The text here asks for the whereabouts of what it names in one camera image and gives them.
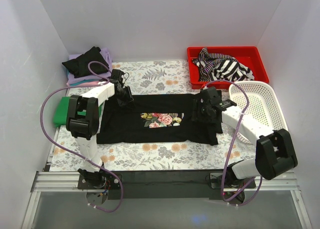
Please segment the black floral print t-shirt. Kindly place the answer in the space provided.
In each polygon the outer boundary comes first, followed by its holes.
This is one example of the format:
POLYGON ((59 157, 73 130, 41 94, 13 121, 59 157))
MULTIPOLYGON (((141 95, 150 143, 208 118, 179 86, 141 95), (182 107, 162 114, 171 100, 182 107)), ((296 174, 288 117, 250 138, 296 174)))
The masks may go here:
POLYGON ((185 142, 207 144, 207 123, 193 122, 196 95, 134 95, 124 107, 104 104, 97 144, 185 142))

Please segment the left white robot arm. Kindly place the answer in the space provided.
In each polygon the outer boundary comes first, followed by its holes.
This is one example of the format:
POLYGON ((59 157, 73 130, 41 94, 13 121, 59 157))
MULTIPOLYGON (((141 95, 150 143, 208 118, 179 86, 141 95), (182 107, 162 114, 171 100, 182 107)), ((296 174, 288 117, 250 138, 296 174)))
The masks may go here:
POLYGON ((107 182, 106 176, 99 172, 103 165, 97 146, 99 107, 109 99, 115 100, 115 104, 120 107, 131 104, 134 99, 130 87, 125 85, 127 79, 125 72, 114 69, 108 82, 69 98, 66 129, 79 146, 80 155, 85 160, 83 169, 92 173, 89 183, 95 189, 103 188, 107 182))

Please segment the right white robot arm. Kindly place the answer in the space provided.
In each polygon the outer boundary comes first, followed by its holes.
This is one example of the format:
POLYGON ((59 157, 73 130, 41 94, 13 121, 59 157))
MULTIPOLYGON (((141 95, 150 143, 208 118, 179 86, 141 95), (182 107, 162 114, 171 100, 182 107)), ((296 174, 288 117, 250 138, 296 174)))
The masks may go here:
POLYGON ((276 130, 260 123, 234 101, 222 100, 213 86, 196 94, 192 120, 206 124, 227 124, 255 146, 254 159, 225 164, 221 179, 232 188, 239 187, 249 178, 272 180, 298 165, 292 138, 286 129, 276 130))

